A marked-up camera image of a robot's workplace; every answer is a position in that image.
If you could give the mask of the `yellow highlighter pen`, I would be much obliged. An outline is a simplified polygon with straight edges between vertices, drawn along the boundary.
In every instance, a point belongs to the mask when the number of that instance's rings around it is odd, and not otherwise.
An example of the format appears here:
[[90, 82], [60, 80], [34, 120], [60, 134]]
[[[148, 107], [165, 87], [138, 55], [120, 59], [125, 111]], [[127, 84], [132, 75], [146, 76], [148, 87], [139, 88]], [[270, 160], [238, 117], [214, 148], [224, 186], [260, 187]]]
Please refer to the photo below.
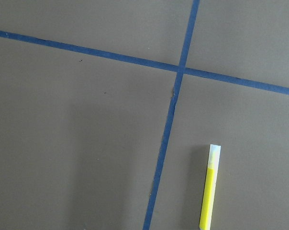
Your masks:
[[220, 153], [221, 146], [210, 144], [203, 200], [200, 213], [200, 230], [211, 229], [211, 220], [219, 169]]

